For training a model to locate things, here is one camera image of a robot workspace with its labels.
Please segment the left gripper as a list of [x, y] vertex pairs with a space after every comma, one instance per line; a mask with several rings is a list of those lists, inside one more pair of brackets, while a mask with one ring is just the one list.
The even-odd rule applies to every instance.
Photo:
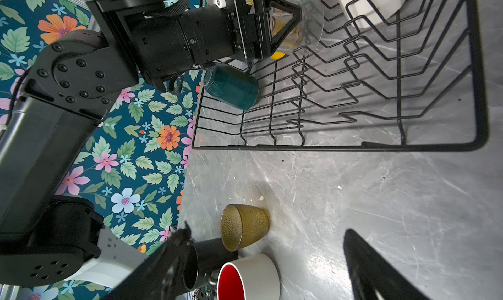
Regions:
[[288, 0], [225, 0], [231, 20], [233, 59], [280, 59], [301, 41], [301, 6]]

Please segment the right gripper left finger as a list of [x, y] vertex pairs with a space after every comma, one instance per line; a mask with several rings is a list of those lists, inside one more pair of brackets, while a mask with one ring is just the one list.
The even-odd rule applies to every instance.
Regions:
[[185, 224], [104, 298], [175, 299], [186, 293], [183, 272], [192, 243], [191, 228]]

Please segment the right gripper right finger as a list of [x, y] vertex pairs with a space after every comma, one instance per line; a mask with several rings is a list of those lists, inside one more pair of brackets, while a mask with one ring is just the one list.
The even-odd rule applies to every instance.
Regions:
[[343, 250], [355, 299], [427, 299], [355, 230], [347, 229]]

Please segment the yellow mug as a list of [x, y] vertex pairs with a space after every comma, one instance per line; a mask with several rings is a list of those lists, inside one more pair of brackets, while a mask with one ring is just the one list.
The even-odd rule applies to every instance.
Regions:
[[280, 60], [301, 45], [302, 9], [298, 0], [288, 0], [288, 5], [270, 4], [272, 6], [266, 8], [264, 16], [266, 42], [271, 43], [272, 49], [275, 48], [270, 58]]

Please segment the clear drinking glass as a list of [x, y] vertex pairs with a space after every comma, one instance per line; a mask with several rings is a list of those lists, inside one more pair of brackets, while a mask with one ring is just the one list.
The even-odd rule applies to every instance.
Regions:
[[324, 27], [324, 5], [321, 0], [287, 0], [302, 11], [300, 23], [287, 35], [276, 53], [283, 55], [308, 55], [316, 51]]

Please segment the dark green mug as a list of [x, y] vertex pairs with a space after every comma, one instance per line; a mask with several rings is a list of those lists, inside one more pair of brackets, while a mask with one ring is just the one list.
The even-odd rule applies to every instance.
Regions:
[[259, 96], [258, 80], [227, 64], [217, 63], [206, 70], [203, 85], [212, 97], [243, 111], [252, 108]]

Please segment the red white mug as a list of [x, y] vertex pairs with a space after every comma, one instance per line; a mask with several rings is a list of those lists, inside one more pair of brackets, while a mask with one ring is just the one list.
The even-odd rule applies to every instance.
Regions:
[[264, 254], [227, 262], [217, 280], [219, 300], [279, 300], [280, 291], [278, 271]]

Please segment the cream white mug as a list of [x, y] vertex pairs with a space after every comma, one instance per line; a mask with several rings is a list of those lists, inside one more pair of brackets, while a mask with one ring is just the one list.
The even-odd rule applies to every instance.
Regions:
[[363, 15], [367, 18], [356, 20], [356, 26], [359, 29], [368, 29], [368, 21], [374, 25], [383, 22], [393, 16], [405, 3], [406, 0], [338, 0], [341, 10], [348, 21]]

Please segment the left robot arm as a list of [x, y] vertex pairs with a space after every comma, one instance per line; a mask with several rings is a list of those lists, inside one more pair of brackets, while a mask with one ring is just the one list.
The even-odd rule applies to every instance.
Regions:
[[1, 283], [64, 279], [120, 284], [144, 255], [113, 234], [78, 197], [82, 147], [119, 93], [142, 77], [178, 94], [184, 72], [225, 57], [271, 56], [301, 21], [287, 0], [85, 0], [100, 31], [49, 43], [14, 90], [1, 134]]

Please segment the black mug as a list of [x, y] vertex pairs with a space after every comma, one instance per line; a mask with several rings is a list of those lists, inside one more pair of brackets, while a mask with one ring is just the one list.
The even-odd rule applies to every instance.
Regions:
[[189, 257], [183, 272], [183, 283], [187, 290], [195, 290], [204, 286], [217, 288], [215, 271], [227, 263], [238, 259], [237, 251], [229, 251], [221, 238], [193, 242], [189, 246]]

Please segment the olive green glass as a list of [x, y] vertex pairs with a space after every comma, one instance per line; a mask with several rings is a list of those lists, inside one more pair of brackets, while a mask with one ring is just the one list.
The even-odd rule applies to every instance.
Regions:
[[268, 212], [247, 204], [227, 205], [221, 215], [221, 239], [227, 250], [234, 252], [258, 242], [270, 229]]

